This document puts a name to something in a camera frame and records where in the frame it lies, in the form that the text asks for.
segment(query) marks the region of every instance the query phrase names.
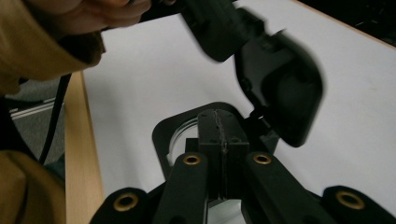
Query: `person's fingers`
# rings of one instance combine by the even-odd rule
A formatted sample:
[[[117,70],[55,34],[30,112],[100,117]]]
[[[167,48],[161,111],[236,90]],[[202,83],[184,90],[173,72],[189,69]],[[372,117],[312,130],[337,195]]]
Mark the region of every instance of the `person's fingers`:
[[[83,0],[25,0],[25,3],[50,15],[59,15],[73,10],[80,5],[82,1]]]
[[[105,7],[125,7],[130,0],[94,0]]]
[[[81,35],[101,30],[108,26],[106,20],[96,13],[72,12],[53,20],[60,31],[66,35]]]
[[[136,1],[135,3],[119,8],[103,8],[102,14],[109,20],[129,20],[140,17],[149,10],[150,1]]]
[[[135,17],[129,20],[106,20],[106,24],[109,28],[128,27],[137,24],[140,21],[140,17]]]

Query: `black cable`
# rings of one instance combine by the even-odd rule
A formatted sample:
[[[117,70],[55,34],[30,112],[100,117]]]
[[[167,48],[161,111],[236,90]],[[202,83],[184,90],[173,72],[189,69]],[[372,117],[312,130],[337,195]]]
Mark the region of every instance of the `black cable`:
[[[61,77],[59,81],[58,90],[56,92],[55,102],[53,104],[52,113],[49,121],[49,130],[47,132],[46,142],[41,152],[39,162],[44,164],[50,152],[53,136],[55,135],[56,125],[58,123],[59,115],[61,113],[62,104],[64,103],[64,96],[66,95],[67,86],[70,81],[71,74]]]

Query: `hand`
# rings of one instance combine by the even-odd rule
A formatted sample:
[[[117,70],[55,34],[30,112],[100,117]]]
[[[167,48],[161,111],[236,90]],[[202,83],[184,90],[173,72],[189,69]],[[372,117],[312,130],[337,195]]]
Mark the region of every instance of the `hand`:
[[[38,22],[56,39],[104,28],[131,26],[149,10],[150,0],[25,0]]]
[[[176,0],[163,0],[163,3],[167,6],[172,6]]]

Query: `tan jacket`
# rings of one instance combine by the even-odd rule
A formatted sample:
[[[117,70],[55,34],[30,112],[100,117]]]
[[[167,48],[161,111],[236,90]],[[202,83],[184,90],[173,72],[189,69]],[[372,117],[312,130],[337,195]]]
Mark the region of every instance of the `tan jacket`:
[[[0,96],[19,91],[19,79],[48,80],[99,63],[100,34],[54,41],[22,0],[0,0]]]
[[[98,64],[103,52],[100,34],[57,43],[22,0],[0,0],[0,97],[17,93],[21,77],[66,75]],[[65,223],[63,183],[27,156],[0,151],[0,223]]]
[[[63,224],[61,180],[28,156],[0,151],[0,223]]]

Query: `gray floor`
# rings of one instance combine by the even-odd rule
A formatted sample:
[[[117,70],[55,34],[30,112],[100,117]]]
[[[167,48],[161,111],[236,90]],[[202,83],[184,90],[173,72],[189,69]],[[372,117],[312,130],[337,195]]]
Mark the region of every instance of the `gray floor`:
[[[45,82],[29,80],[21,85],[21,91],[17,95],[8,95],[7,98],[21,101],[40,101],[53,99],[56,95],[59,79]],[[35,110],[33,114],[14,119],[15,125],[22,138],[39,158],[44,146],[47,131],[50,124],[51,108],[44,111]],[[64,110],[58,120],[55,136],[47,157],[46,163],[57,161],[64,153]]]

